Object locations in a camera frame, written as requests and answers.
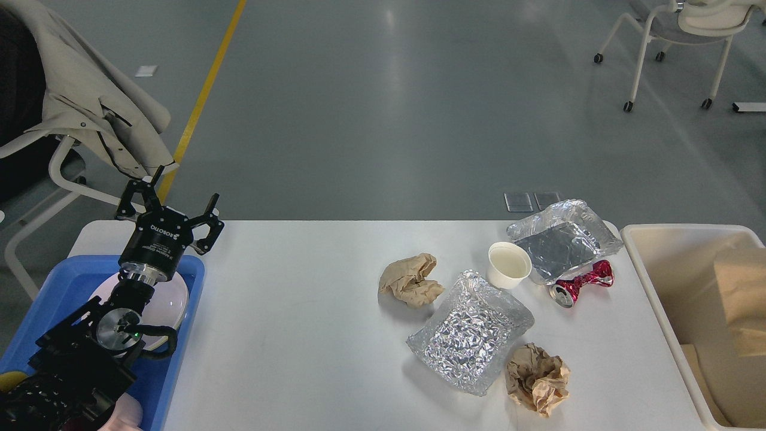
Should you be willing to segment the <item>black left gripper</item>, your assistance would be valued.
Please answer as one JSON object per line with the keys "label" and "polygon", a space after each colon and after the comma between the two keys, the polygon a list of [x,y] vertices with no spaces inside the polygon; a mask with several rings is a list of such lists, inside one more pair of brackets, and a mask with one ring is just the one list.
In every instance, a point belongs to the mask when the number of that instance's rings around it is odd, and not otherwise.
{"label": "black left gripper", "polygon": [[[164,170],[160,166],[151,177],[130,180],[115,211],[117,220],[136,221],[136,229],[118,259],[121,269],[129,272],[140,266],[150,268],[158,282],[172,280],[186,247],[191,245],[199,256],[204,256],[224,229],[224,222],[216,213],[219,193],[211,196],[202,215],[192,218],[173,208],[161,207],[156,184]],[[134,207],[132,198],[136,194],[140,195],[144,210]],[[207,226],[208,233],[203,238],[194,238],[193,230],[200,226]]]}

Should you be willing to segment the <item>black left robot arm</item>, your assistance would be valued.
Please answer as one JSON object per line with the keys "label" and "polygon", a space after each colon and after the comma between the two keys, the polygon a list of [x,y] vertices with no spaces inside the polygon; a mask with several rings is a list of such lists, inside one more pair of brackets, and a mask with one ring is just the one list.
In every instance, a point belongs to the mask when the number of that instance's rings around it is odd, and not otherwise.
{"label": "black left robot arm", "polygon": [[143,316],[156,284],[172,280],[187,248],[203,256],[224,229],[214,193],[202,215],[188,217],[161,204],[153,177],[129,181],[115,218],[133,221],[118,259],[118,281],[107,299],[94,297],[36,341],[28,360],[33,374],[2,395],[3,430],[61,430],[72,419],[106,420],[136,381],[139,358],[164,360],[178,346],[178,331],[150,325]]}

